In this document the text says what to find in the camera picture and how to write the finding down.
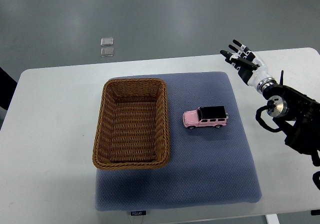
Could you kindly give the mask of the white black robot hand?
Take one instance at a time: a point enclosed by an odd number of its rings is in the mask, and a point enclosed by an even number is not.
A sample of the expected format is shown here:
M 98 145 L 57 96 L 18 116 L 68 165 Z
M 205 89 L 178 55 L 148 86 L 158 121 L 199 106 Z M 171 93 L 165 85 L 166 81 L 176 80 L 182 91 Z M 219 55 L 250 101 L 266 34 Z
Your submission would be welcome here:
M 254 87 L 262 94 L 265 88 L 277 83 L 269 75 L 267 65 L 257 53 L 235 39 L 232 42 L 233 44 L 228 46 L 231 51 L 221 50 L 220 54 L 247 86 Z

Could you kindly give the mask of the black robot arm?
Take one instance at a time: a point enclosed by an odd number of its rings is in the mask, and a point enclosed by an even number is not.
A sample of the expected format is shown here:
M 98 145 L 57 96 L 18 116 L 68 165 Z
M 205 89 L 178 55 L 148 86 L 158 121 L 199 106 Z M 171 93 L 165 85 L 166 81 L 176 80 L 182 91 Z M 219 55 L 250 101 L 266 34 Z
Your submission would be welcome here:
M 262 86 L 267 104 L 258 108 L 257 122 L 269 132 L 283 132 L 284 143 L 300 154 L 311 156 L 312 164 L 320 166 L 320 103 L 280 82 Z

